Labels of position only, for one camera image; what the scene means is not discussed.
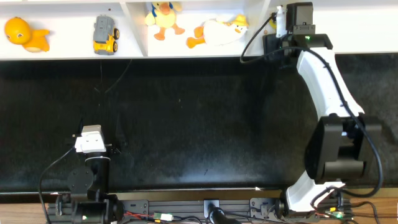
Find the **orange toy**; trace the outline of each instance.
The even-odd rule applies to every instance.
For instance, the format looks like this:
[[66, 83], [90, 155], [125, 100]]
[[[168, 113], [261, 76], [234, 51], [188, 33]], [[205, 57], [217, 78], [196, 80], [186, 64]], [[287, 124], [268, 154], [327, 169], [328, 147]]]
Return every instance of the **orange toy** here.
[[29, 52], [36, 53], [42, 50], [47, 52], [50, 50], [49, 43], [45, 39], [50, 31], [33, 30], [25, 20], [19, 17], [8, 20], [4, 31], [11, 43], [22, 45]]

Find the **black table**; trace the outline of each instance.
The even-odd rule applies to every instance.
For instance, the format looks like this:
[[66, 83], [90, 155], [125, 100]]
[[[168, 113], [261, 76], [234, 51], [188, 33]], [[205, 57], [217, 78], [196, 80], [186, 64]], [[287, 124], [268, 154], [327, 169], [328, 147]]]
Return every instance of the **black table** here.
[[[367, 114], [383, 125], [379, 152], [385, 187], [398, 160], [398, 58], [339, 55], [343, 78]], [[295, 68], [243, 66], [237, 58], [0, 63], [0, 192], [36, 192], [40, 173], [68, 150], [81, 118], [106, 139], [121, 121], [127, 149], [112, 157], [112, 192], [292, 185], [317, 124], [309, 91]], [[44, 191], [66, 190], [83, 165], [75, 153], [45, 176]], [[372, 187], [369, 178], [350, 182]]]

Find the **stuffed duck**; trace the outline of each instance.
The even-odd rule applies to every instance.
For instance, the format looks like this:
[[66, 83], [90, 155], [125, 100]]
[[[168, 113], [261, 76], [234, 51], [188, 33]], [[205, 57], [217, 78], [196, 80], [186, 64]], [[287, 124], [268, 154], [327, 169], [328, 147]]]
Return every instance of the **stuffed duck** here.
[[224, 45], [234, 42], [244, 36], [249, 24], [242, 14], [236, 16], [232, 22], [209, 20], [203, 26], [194, 30], [195, 37], [187, 39], [187, 46], [192, 49], [198, 44]]
[[19, 17], [8, 20], [4, 31], [11, 43], [22, 45], [29, 52], [47, 52], [50, 50], [49, 43], [45, 39], [50, 31], [33, 30], [25, 20]]
[[181, 4], [178, 2], [152, 2], [152, 11], [145, 18], [145, 23], [148, 26], [156, 24], [160, 27], [160, 32], [154, 35], [157, 40], [165, 39], [164, 34], [168, 28], [173, 28], [176, 35], [185, 32], [185, 29], [176, 25], [177, 16], [174, 10], [180, 12]]

